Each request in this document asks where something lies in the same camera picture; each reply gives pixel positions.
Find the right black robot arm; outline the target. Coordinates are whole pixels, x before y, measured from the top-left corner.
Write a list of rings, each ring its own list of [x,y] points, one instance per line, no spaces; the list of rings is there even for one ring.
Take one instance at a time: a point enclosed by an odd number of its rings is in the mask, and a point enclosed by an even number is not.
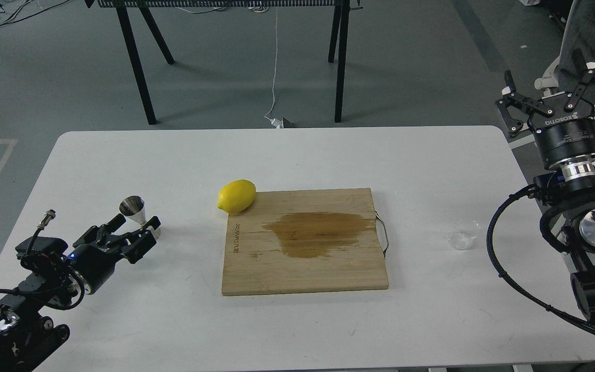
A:
[[[595,62],[576,49],[572,61],[579,80],[572,91],[539,99],[520,94],[510,71],[495,102],[505,132],[516,137],[531,132],[546,174],[508,196],[489,222],[486,249],[498,277],[512,289],[565,322],[595,336]],[[520,286],[503,268],[493,238],[500,215],[523,197],[547,207],[539,219],[540,234],[550,247],[572,260],[572,291],[582,318],[541,301]]]

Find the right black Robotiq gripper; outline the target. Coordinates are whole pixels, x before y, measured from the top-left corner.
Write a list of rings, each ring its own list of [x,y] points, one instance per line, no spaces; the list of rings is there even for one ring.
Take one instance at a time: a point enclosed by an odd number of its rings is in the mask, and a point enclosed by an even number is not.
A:
[[[504,72],[505,87],[494,106],[508,137],[517,137],[527,125],[534,134],[543,168],[559,169],[565,162],[595,159],[595,62],[587,62],[581,50],[572,52],[579,80],[564,109],[517,92],[510,70]]]

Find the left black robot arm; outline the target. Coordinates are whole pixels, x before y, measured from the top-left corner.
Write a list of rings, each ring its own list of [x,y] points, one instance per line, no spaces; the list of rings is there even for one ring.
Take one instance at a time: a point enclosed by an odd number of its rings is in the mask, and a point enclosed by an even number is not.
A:
[[[137,263],[158,242],[161,221],[137,214],[139,229],[118,235],[127,216],[88,228],[73,243],[36,232],[17,245],[16,257],[30,271],[14,289],[0,289],[0,371],[33,371],[69,338],[68,325],[56,325],[45,308],[68,311],[94,294],[121,260]]]

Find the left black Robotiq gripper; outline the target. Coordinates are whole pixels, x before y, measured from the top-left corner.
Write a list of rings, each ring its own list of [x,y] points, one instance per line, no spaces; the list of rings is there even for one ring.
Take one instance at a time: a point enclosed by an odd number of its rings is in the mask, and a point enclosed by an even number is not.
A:
[[[136,264],[156,245],[161,237],[161,221],[152,216],[141,228],[122,235],[126,242],[107,245],[113,235],[126,221],[122,214],[117,214],[105,224],[90,226],[74,243],[74,250],[68,254],[68,266],[78,275],[88,295],[98,289],[113,275],[118,261],[128,260]]]

